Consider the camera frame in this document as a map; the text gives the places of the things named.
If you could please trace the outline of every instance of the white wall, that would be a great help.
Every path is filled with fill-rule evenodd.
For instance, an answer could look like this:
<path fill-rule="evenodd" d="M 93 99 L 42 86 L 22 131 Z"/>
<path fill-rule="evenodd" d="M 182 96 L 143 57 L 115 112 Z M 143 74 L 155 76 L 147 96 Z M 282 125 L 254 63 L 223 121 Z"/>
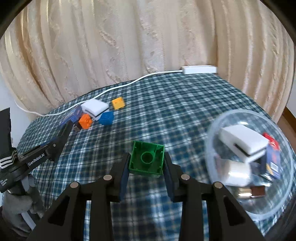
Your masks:
<path fill-rule="evenodd" d="M 293 82 L 290 97 L 287 103 L 287 108 L 296 117 L 296 80 Z"/>
<path fill-rule="evenodd" d="M 11 137 L 12 146 L 17 147 L 22 135 L 31 123 L 31 120 L 25 112 L 20 110 L 10 94 L 9 89 L 5 86 L 2 75 L 0 74 L 0 111 L 10 107 L 11 119 Z M 0 206 L 2 205 L 2 194 L 0 193 Z"/>

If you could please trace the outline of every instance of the green lego brick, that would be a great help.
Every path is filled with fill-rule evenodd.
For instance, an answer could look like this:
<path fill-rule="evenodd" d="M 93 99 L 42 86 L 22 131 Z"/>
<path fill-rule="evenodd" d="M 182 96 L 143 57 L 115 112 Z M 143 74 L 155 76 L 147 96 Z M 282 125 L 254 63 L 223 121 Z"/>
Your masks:
<path fill-rule="evenodd" d="M 131 160 L 130 173 L 159 177 L 163 173 L 165 147 L 159 144 L 135 141 Z"/>

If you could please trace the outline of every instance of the orange lego brick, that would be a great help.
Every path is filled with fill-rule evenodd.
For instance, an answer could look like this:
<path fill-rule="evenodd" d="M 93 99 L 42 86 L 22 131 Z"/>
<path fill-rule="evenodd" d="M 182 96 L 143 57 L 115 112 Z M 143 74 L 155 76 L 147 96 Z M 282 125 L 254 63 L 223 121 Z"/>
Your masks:
<path fill-rule="evenodd" d="M 92 124 L 92 119 L 89 116 L 89 114 L 84 114 L 81 116 L 81 118 L 78 122 L 83 129 L 88 129 Z"/>
<path fill-rule="evenodd" d="M 124 103 L 124 100 L 122 97 L 118 97 L 118 98 L 112 100 L 111 102 L 112 102 L 113 108 L 115 110 L 125 107 L 125 103 Z"/>

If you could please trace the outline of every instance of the curtain fold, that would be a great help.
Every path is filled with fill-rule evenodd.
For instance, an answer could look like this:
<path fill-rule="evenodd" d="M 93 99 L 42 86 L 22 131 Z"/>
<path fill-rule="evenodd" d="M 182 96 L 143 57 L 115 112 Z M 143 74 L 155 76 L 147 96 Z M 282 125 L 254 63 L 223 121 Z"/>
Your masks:
<path fill-rule="evenodd" d="M 39 113 L 147 73 L 209 64 L 278 121 L 294 58 L 259 0 L 33 0 L 0 40 L 6 84 Z"/>

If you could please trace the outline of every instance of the blue plaid fabric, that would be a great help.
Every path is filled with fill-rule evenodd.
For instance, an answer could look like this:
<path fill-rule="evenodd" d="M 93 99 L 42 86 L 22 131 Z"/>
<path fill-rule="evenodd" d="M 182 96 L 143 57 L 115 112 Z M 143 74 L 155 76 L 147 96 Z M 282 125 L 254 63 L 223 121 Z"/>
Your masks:
<path fill-rule="evenodd" d="M 110 86 L 92 91 L 52 113 L 108 88 Z M 134 140 L 164 145 L 173 163 L 198 181 L 209 183 L 204 141 L 214 119 L 223 112 L 239 108 L 268 117 L 253 100 L 214 74 L 155 75 L 108 92 L 100 100 L 111 103 L 120 96 L 126 106 L 114 111 L 111 126 L 94 122 L 88 130 L 72 131 L 58 163 L 47 160 L 32 172 L 47 209 L 72 181 L 90 183 L 109 173 L 124 152 L 132 151 Z M 51 116 L 33 121 L 19 143 L 18 152 L 23 153 L 54 137 L 61 118 Z M 295 177 L 289 199 L 295 192 Z M 203 207 L 204 233 L 208 239 L 205 203 Z M 284 208 L 273 217 L 256 222 L 263 234 L 276 223 Z M 112 203 L 111 209 L 115 240 L 178 239 L 182 206 L 168 198 L 163 176 L 151 178 L 131 174 L 125 200 Z M 89 210 L 90 202 L 86 212 L 85 240 L 89 239 Z"/>

